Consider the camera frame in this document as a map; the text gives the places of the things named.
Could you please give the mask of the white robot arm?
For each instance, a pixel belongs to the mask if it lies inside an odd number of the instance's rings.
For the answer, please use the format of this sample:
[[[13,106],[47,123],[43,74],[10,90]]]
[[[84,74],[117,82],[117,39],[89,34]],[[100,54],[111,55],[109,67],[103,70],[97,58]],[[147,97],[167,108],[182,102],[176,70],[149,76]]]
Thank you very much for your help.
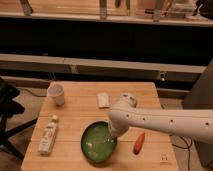
[[[131,93],[123,93],[109,110],[109,131],[120,137],[130,127],[184,136],[213,144],[212,109],[140,109]]]

